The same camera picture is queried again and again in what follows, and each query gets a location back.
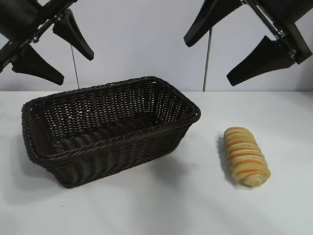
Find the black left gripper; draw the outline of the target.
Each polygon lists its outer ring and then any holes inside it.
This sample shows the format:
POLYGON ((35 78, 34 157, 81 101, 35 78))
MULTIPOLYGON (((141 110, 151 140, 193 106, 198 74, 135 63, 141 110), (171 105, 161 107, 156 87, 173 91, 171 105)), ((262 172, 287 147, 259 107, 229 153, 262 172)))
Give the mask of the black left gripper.
POLYGON ((74 17, 68 9, 75 0, 50 0, 41 5, 37 0, 2 0, 0 2, 0 34, 8 42, 0 49, 0 70, 12 63, 12 71, 23 73, 57 85, 64 76, 46 62, 32 46, 49 27, 53 33, 67 41, 88 60, 94 52, 83 37, 74 17))

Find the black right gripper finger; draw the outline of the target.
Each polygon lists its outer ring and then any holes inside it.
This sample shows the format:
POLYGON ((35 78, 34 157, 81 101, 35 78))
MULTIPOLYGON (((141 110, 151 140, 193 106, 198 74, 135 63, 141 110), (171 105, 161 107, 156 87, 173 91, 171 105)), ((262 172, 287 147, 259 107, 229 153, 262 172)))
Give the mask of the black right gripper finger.
POLYGON ((205 0, 191 27, 184 36, 188 47, 196 44, 213 26, 248 0, 205 0))

